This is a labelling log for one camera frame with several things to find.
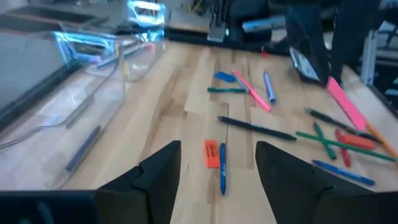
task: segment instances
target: red marker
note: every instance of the red marker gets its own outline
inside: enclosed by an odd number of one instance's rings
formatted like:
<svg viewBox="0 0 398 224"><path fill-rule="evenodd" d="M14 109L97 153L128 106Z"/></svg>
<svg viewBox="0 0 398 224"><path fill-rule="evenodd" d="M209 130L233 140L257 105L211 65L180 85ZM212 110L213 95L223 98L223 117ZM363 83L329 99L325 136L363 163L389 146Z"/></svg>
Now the red marker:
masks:
<svg viewBox="0 0 398 224"><path fill-rule="evenodd" d="M339 129L336 129L335 135L337 138L337 141L343 143L343 135L341 134ZM341 155L343 156L344 163L346 164L347 167L351 167L351 159L349 158L349 154L347 149L341 147Z"/></svg>

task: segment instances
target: blue object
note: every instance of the blue object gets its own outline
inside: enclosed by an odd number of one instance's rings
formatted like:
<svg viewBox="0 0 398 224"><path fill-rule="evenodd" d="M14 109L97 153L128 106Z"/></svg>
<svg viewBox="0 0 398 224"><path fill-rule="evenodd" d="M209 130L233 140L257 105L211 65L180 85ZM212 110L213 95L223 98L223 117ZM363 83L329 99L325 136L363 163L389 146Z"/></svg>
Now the blue object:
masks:
<svg viewBox="0 0 398 224"><path fill-rule="evenodd" d="M268 100L269 100L270 103L275 104L276 103L276 97L274 95L274 90L272 89L271 79L269 78L269 75L266 72L264 72L264 81L266 83Z"/></svg>
<svg viewBox="0 0 398 224"><path fill-rule="evenodd" d="M225 166L225 144L220 144L220 190L225 195L226 190L226 166Z"/></svg>
<svg viewBox="0 0 398 224"><path fill-rule="evenodd" d="M233 75L227 74L225 72L217 72L214 77L220 79L220 80L224 80L226 82L229 83L233 83L235 82L235 77Z"/></svg>
<svg viewBox="0 0 398 224"><path fill-rule="evenodd" d="M374 180L368 179L368 178L360 176L358 174L354 174L354 173L352 173L350 171L347 171L347 170L340 169L339 167L335 167L335 166L327 164L325 162L321 162L321 161L318 161L318 160L312 160L312 162L315 165L317 165L318 167L321 167L321 168L323 168L323 169L325 169L327 171L343 175L343 176L348 177L348 178L353 179L353 180L357 180L358 182L361 182L363 184L370 185L370 186L373 186L375 184Z"/></svg>

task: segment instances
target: wooden table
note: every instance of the wooden table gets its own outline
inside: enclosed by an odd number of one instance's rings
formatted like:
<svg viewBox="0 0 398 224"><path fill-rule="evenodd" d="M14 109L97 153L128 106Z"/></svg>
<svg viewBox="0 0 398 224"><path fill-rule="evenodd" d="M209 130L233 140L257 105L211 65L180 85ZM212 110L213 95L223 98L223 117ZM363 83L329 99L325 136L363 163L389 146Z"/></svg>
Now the wooden table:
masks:
<svg viewBox="0 0 398 224"><path fill-rule="evenodd" d="M237 87L213 77L218 71L239 71L266 97L263 71L271 76L277 105L270 113L250 95L206 91L208 86ZM345 69L345 92L384 137L398 148L398 125L393 115L354 75ZM168 50L147 76L133 83L127 101L108 124L66 189L95 189L136 166L174 139L182 141L180 185L171 223L275 223L254 160L257 141L267 141L305 161L319 159L345 167L340 149L336 161L328 158L319 142L299 138L281 141L217 121L229 116L293 134L315 134L314 119L304 113L310 107L350 124L334 99L322 88L304 84L289 58L170 42ZM325 136L335 139L335 127L318 122ZM218 169L206 169L203 141L216 139L227 145L227 193L220 194ZM381 159L349 152L349 170L376 181L374 191L398 189L398 169Z"/></svg>

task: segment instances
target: pink pen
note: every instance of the pink pen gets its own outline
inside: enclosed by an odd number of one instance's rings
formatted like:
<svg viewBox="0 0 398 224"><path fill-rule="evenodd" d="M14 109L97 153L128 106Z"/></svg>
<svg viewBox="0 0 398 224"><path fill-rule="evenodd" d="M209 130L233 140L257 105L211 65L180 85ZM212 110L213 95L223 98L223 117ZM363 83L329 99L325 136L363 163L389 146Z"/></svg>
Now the pink pen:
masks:
<svg viewBox="0 0 398 224"><path fill-rule="evenodd" d="M237 72L237 71L232 71L236 77L238 77L243 84L248 88L250 91L250 94L253 96L253 98L257 101L257 103L260 104L262 109L264 109L266 112L270 112L271 107L254 91L254 89L242 78L242 76Z"/></svg>

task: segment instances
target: wooden tabletop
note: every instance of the wooden tabletop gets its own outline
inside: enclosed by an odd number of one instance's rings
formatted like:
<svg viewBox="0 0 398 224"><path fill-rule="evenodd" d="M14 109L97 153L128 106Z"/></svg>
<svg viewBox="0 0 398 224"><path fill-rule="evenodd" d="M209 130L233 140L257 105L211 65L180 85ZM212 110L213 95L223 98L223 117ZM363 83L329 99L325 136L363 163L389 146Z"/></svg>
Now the wooden tabletop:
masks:
<svg viewBox="0 0 398 224"><path fill-rule="evenodd" d="M266 98L263 72L271 77L277 104L266 113L250 95L209 94L208 86L238 87L214 78L218 71L239 71ZM345 69L344 88L360 112L398 148L393 115L354 75ZM95 189L136 166L175 139L182 141L180 184L171 223L275 223L254 160L257 141L267 141L307 162L319 159L345 168L340 150L331 161L319 142L299 138L287 142L217 121L228 116L294 134L315 134L309 107L346 124L349 120L322 88L304 84L289 58L170 42L150 72L131 84L127 100L101 139L64 187ZM335 127L318 122L325 136L335 139ZM227 191L220 194L218 169L206 169L203 142L215 139L227 148ZM376 151L387 154L383 149ZM375 191L398 189L398 169L391 162L349 152L352 172L376 181Z"/></svg>

